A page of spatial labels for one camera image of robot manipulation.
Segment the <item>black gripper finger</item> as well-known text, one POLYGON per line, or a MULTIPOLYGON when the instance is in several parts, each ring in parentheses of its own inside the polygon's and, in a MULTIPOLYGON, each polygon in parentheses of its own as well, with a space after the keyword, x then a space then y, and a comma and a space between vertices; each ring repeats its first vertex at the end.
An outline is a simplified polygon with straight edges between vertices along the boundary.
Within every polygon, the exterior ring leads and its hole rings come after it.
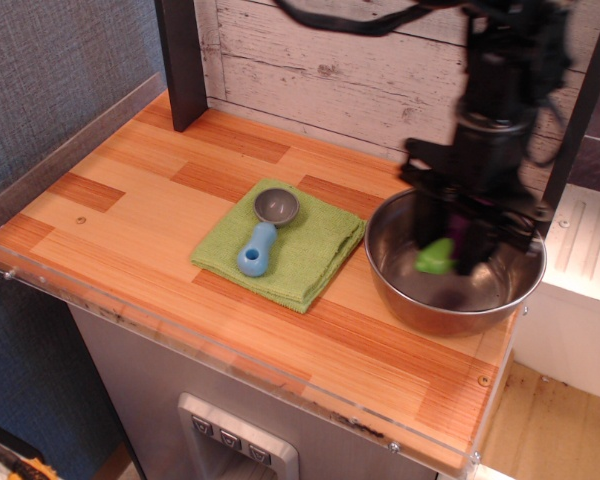
POLYGON ((424 192, 415 199, 415 241, 419 249, 431 243, 450 238, 451 203, 424 192))
POLYGON ((497 230, 483 220, 473 220, 463 234, 456 272, 461 276, 469 276, 474 268, 487 262, 498 244, 497 230))

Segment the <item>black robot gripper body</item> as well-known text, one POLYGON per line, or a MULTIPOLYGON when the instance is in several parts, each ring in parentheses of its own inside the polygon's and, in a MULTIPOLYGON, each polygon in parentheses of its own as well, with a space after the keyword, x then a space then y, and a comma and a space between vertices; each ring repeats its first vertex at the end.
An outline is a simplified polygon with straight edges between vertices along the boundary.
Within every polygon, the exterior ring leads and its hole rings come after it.
POLYGON ((497 246, 506 243, 532 252, 538 226, 549 220, 551 211, 519 177, 535 123, 534 117, 511 122, 460 117, 449 145, 406 140, 400 178, 416 193, 449 201, 451 215, 493 225, 497 246))

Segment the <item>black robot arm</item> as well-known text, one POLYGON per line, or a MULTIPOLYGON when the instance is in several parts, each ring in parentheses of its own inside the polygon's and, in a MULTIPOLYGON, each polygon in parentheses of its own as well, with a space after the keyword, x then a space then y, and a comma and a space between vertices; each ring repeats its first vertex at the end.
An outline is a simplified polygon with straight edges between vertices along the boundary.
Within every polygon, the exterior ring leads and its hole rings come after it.
POLYGON ((400 177, 416 190, 415 241, 440 241, 459 275, 469 275, 502 244, 536 251, 549 207, 522 184, 542 108, 563 87, 569 1, 468 1, 464 93, 449 145, 409 138, 400 177))

